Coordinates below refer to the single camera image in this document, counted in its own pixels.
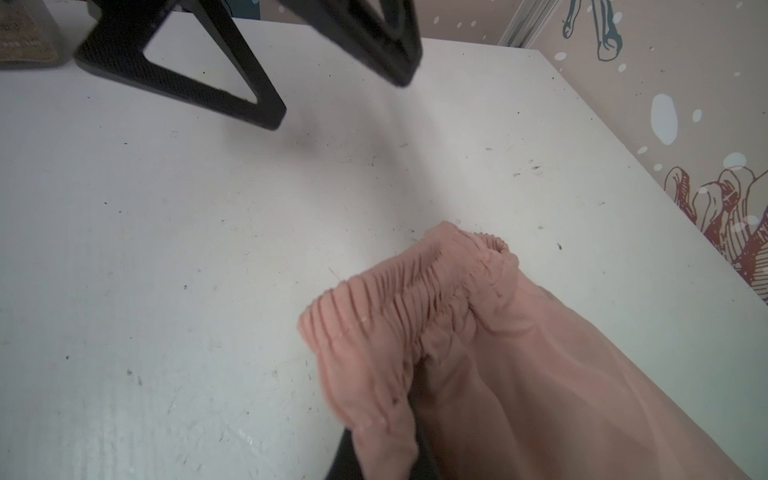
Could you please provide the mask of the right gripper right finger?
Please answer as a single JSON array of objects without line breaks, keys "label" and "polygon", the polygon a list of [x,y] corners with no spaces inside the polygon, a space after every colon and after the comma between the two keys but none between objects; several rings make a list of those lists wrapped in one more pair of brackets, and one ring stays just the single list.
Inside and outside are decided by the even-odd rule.
[{"label": "right gripper right finger", "polygon": [[413,464],[413,480],[440,480],[440,470],[419,420],[416,420],[415,439],[418,456]]}]

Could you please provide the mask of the pink shorts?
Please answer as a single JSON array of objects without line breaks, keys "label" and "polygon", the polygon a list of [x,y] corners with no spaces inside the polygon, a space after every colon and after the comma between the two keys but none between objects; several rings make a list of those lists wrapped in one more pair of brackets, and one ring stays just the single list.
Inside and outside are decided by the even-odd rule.
[{"label": "pink shorts", "polygon": [[363,479],[740,479],[743,471],[500,238],[444,222],[323,293],[299,329]]}]

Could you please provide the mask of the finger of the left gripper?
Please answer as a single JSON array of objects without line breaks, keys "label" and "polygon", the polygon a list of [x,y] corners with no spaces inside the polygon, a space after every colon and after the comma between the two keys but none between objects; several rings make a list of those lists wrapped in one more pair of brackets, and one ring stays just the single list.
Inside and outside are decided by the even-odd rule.
[{"label": "finger of the left gripper", "polygon": [[281,3],[309,26],[396,87],[408,86],[423,55],[415,4],[294,0]]},{"label": "finger of the left gripper", "polygon": [[225,1],[90,1],[95,25],[74,54],[101,78],[279,128],[286,106]]}]

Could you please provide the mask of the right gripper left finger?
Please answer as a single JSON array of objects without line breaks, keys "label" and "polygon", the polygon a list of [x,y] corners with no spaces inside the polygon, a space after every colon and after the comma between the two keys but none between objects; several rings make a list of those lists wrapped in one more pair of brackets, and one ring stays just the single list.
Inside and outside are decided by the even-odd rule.
[{"label": "right gripper left finger", "polygon": [[352,432],[345,429],[334,459],[325,477],[326,480],[362,480],[363,473],[357,459]]}]

